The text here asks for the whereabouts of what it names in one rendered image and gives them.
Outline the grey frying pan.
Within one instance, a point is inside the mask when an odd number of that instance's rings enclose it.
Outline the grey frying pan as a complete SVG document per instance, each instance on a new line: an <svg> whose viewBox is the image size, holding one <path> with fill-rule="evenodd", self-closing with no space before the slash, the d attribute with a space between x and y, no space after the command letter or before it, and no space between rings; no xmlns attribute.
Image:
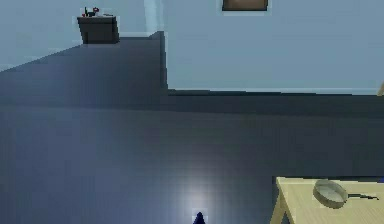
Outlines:
<svg viewBox="0 0 384 224"><path fill-rule="evenodd" d="M319 203L332 209L342 208L349 198L378 200L377 196L361 193L348 193L340 184L325 179L320 179L315 182L312 194Z"/></svg>

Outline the brown framed picture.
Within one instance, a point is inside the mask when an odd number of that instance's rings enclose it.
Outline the brown framed picture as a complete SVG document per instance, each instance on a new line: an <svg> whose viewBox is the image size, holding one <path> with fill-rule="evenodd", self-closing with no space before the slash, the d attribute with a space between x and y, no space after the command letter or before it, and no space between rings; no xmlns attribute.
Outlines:
<svg viewBox="0 0 384 224"><path fill-rule="evenodd" d="M268 0L223 0L223 11L266 11Z"/></svg>

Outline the dark grey cabinet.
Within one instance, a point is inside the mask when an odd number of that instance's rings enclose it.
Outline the dark grey cabinet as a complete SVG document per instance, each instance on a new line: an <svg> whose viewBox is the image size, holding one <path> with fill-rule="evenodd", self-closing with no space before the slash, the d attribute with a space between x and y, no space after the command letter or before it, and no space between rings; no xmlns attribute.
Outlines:
<svg viewBox="0 0 384 224"><path fill-rule="evenodd" d="M119 42L115 16L77 18L84 44L116 44Z"/></svg>

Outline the pale wooden table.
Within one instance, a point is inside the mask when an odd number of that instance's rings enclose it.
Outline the pale wooden table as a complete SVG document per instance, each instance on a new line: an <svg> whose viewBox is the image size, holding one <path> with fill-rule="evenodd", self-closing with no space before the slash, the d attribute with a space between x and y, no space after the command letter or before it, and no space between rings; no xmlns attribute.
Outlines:
<svg viewBox="0 0 384 224"><path fill-rule="evenodd" d="M270 224L281 224L287 215L290 224L384 224L384 183L340 181L348 193L376 196L378 199L350 198L333 209L313 196L316 179L277 177L279 190Z"/></svg>

